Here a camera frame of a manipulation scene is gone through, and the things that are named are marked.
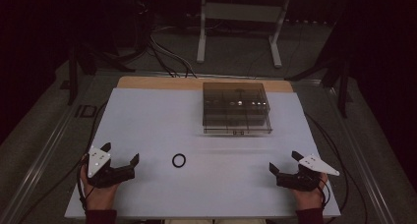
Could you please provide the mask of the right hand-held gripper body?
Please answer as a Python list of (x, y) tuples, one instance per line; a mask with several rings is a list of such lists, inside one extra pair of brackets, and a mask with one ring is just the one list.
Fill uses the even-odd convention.
[(275, 176), (276, 184), (291, 190), (310, 192), (319, 186), (321, 174), (339, 176), (340, 173), (314, 154), (304, 156), (298, 162), (298, 172), (295, 174), (281, 173)]

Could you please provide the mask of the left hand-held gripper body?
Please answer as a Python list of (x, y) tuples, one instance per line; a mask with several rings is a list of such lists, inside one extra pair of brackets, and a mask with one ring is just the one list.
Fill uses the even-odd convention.
[(135, 168), (126, 166), (112, 168), (111, 154), (92, 146), (88, 153), (88, 183), (96, 188), (108, 188), (135, 178)]

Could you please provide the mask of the smoky transparent drawer box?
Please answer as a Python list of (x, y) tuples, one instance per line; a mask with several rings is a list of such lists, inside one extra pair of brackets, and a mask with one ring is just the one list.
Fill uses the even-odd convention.
[(269, 110), (263, 84), (203, 83), (205, 134), (270, 134)]

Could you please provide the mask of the person's right hand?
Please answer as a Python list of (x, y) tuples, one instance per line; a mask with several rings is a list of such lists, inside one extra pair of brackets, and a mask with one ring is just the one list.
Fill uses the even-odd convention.
[(310, 192), (301, 192), (292, 190), (296, 201), (297, 210), (307, 210), (313, 208), (323, 208), (323, 204), (326, 201), (323, 189), (328, 181), (328, 175), (326, 173), (321, 174), (321, 182), (319, 186)]

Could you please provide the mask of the person's left hand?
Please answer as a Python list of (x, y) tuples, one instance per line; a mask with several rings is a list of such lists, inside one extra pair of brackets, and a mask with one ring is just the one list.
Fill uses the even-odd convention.
[(110, 210), (113, 208), (119, 184), (101, 189), (90, 185), (88, 183), (86, 164), (81, 166), (80, 179), (83, 184), (86, 210)]

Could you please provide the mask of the white table cover sheet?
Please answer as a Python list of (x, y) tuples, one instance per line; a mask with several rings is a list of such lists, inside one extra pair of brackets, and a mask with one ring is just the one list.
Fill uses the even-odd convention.
[(271, 92), (268, 102), (270, 134), (216, 136), (204, 133), (199, 90), (114, 89), (93, 144), (111, 143), (114, 167), (140, 155), (135, 178), (119, 188), (119, 217), (294, 216), (293, 196), (268, 164), (294, 174), (291, 152), (318, 150), (296, 94)]

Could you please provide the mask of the black tripod stand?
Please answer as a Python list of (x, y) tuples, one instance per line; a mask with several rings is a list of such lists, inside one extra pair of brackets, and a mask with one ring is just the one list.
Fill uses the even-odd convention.
[(67, 89), (69, 89), (68, 105), (73, 105), (79, 92), (79, 81), (78, 81), (78, 67), (81, 66), (81, 54), (90, 54), (93, 57), (100, 59), (107, 63), (112, 68), (126, 73), (133, 73), (134, 69), (128, 68), (121, 64), (118, 60), (109, 57), (104, 52), (99, 51), (91, 44), (86, 42), (75, 42), (72, 43), (68, 49), (68, 67), (69, 67), (69, 79), (67, 83)]
[(315, 72), (326, 69), (327, 71), (321, 79), (321, 85), (323, 87), (333, 87), (336, 82), (339, 82), (337, 109), (342, 117), (346, 118), (347, 88), (351, 58), (351, 55), (338, 55), (335, 57), (330, 57), (327, 60), (316, 63), (313, 67), (306, 71), (303, 71), (295, 76), (285, 78), (285, 80), (290, 82), (298, 82), (308, 76), (313, 75)]

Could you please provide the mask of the dark equipment with red light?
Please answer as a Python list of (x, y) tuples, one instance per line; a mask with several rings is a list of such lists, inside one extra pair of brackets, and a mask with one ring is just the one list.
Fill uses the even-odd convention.
[(153, 25), (153, 11), (149, 0), (133, 0), (135, 23), (135, 50), (143, 53), (150, 40)]

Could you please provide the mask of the white metal stand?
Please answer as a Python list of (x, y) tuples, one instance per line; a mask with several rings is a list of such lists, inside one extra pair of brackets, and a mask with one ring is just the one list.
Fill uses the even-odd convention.
[(229, 20), (275, 23), (274, 33), (268, 38), (273, 65), (282, 67), (277, 41), (283, 27), (290, 0), (283, 0), (278, 6), (261, 6), (232, 3), (215, 3), (201, 0), (200, 37), (197, 49), (197, 62), (204, 63), (206, 55), (206, 20)]

